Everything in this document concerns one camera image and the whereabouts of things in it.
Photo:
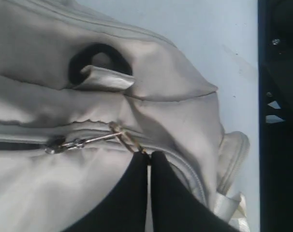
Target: bag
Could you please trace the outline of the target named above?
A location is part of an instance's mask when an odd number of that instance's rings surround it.
[[[249,141],[225,134],[216,91],[151,31],[71,0],[0,0],[0,232],[59,232],[95,208],[132,153],[115,139],[77,141],[109,134],[111,121],[148,153],[163,151],[196,199],[229,221],[240,200],[224,206],[219,194]]]

